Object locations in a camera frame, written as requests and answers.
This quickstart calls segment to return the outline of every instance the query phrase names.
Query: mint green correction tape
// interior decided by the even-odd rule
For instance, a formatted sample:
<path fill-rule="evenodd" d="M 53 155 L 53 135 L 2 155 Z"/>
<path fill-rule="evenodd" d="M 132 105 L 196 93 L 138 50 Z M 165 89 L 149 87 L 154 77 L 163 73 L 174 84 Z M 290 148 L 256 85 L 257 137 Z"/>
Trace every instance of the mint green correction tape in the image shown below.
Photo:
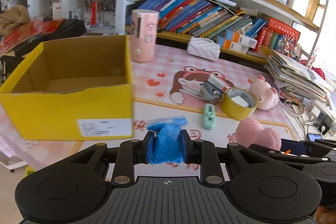
<path fill-rule="evenodd" d="M 204 119 L 203 119 L 203 127 L 205 129 L 213 129 L 215 126 L 215 106 L 212 104 L 205 104 L 204 107 Z"/>

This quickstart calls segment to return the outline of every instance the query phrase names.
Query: pink plush toy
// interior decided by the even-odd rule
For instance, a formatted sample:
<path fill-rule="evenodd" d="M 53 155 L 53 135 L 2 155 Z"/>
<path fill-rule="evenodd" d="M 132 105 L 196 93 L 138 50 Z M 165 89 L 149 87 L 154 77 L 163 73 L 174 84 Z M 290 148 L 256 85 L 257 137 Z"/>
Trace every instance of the pink plush toy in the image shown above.
<path fill-rule="evenodd" d="M 279 101 L 277 90 L 265 82 L 265 78 L 261 75 L 250 85 L 249 93 L 251 93 L 257 101 L 262 101 L 258 104 L 258 108 L 262 110 L 269 110 L 275 107 Z"/>
<path fill-rule="evenodd" d="M 272 128 L 262 128 L 260 122 L 247 118 L 239 122 L 236 129 L 237 143 L 249 147 L 259 144 L 273 150 L 280 150 L 281 138 Z"/>

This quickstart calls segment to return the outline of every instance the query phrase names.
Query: white handbag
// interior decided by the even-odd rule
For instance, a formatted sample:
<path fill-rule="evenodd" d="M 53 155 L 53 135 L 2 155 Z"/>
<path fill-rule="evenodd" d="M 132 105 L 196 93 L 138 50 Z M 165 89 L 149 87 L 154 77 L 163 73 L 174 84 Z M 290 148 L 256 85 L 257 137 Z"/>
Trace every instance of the white handbag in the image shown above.
<path fill-rule="evenodd" d="M 210 39 L 192 37 L 188 43 L 187 52 L 191 55 L 216 61 L 219 58 L 221 46 Z"/>

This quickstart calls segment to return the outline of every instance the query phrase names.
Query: floor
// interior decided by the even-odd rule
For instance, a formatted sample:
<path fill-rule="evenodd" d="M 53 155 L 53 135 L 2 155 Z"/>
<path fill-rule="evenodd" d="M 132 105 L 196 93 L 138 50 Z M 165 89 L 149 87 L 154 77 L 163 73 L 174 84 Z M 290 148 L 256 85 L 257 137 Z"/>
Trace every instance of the floor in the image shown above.
<path fill-rule="evenodd" d="M 21 167 L 11 173 L 0 165 L 0 224 L 19 224 L 22 221 L 14 200 L 14 191 L 25 171 L 26 167 Z"/>

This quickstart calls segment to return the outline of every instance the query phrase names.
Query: beige cloth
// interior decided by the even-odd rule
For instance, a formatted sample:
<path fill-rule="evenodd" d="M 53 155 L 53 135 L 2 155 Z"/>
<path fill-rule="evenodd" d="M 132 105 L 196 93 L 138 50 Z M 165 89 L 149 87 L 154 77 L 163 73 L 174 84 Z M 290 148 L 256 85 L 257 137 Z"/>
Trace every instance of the beige cloth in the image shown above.
<path fill-rule="evenodd" d="M 28 9 L 23 5 L 16 5 L 7 12 L 0 14 L 0 35 L 8 34 L 29 21 Z"/>

